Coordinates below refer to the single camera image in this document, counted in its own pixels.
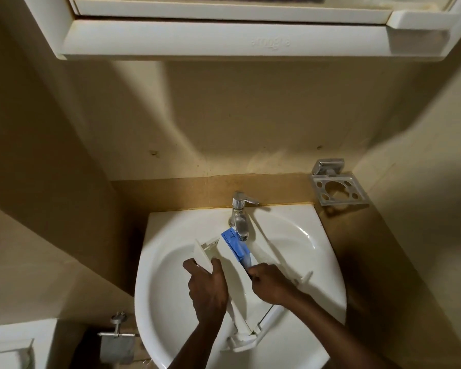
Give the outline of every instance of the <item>sink basin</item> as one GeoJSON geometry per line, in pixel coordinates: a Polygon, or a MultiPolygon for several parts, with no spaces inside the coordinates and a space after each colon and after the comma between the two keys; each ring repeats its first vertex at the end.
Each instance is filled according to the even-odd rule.
{"type": "MultiPolygon", "coordinates": [[[[246,208],[258,228],[250,228],[247,243],[259,230],[274,256],[297,276],[312,272],[301,285],[338,321],[344,323],[347,300],[333,249],[314,207],[309,204],[246,208]]],[[[228,229],[231,209],[151,213],[135,284],[135,317],[151,358],[167,368],[197,326],[189,297],[190,274],[182,267],[192,257],[194,243],[205,243],[228,229]]],[[[255,348],[221,351],[234,323],[227,314],[210,355],[208,368],[319,369],[328,354],[292,313],[285,311],[255,348]]]]}

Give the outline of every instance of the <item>white plastic frame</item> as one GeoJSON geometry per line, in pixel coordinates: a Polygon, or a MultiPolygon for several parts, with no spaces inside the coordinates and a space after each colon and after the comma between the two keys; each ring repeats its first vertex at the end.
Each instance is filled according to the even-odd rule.
{"type": "Polygon", "coordinates": [[[76,19],[68,0],[25,0],[58,58],[160,56],[385,56],[443,58],[461,38],[449,30],[384,25],[76,19]]]}

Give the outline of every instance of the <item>faucet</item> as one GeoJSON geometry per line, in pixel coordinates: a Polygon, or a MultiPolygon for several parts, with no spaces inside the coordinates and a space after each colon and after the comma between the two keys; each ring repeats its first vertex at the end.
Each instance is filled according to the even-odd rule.
{"type": "Polygon", "coordinates": [[[234,192],[232,197],[232,213],[229,218],[229,226],[234,227],[237,233],[237,238],[244,242],[248,239],[249,227],[246,214],[244,213],[244,206],[246,202],[251,204],[259,204],[256,199],[248,197],[241,191],[234,192]]]}

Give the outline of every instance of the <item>beige wall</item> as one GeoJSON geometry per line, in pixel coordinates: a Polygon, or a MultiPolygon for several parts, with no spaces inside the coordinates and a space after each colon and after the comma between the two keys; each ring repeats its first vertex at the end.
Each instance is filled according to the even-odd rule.
{"type": "Polygon", "coordinates": [[[0,210],[133,291],[127,210],[1,24],[0,210]]]}
{"type": "Polygon", "coordinates": [[[0,211],[0,325],[50,317],[109,325],[133,297],[0,211]]]}
{"type": "Polygon", "coordinates": [[[418,64],[59,61],[22,0],[0,14],[110,180],[353,168],[418,64]]]}
{"type": "Polygon", "coordinates": [[[461,44],[379,136],[354,172],[461,338],[461,44]]]}

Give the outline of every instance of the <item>finger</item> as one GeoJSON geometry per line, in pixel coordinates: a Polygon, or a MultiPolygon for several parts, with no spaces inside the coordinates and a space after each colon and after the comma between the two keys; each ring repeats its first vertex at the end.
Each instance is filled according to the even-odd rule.
{"type": "Polygon", "coordinates": [[[262,274],[265,271],[267,266],[268,266],[268,264],[266,264],[266,263],[261,263],[261,264],[258,264],[258,265],[250,266],[248,268],[248,273],[252,277],[259,277],[259,275],[262,274]]]}
{"type": "Polygon", "coordinates": [[[212,258],[211,262],[213,266],[212,274],[223,272],[222,263],[220,262],[220,259],[212,258]]]}
{"type": "Polygon", "coordinates": [[[198,272],[199,266],[197,262],[191,258],[191,259],[186,259],[183,262],[183,268],[185,268],[191,275],[194,273],[198,272]]]}

